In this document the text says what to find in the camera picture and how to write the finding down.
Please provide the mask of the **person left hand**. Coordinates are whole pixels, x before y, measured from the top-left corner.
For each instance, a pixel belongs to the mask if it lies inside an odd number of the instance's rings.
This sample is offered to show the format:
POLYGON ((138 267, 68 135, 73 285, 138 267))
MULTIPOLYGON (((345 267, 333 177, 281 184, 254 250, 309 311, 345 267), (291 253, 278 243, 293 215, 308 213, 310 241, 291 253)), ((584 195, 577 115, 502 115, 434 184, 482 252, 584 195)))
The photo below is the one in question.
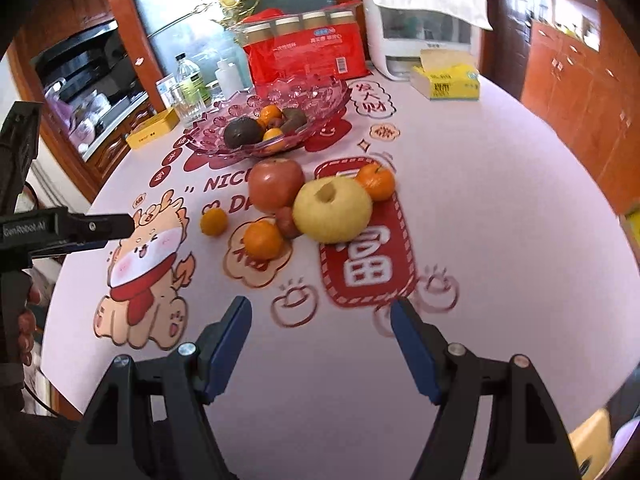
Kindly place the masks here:
POLYGON ((36 318, 29 309, 30 304, 40 304, 40 290, 35 284, 30 284, 30 289, 25 301, 25 307, 18 319, 18 348, 21 361, 25 366, 32 365, 32 349, 34 348, 34 333, 36 331, 36 318))

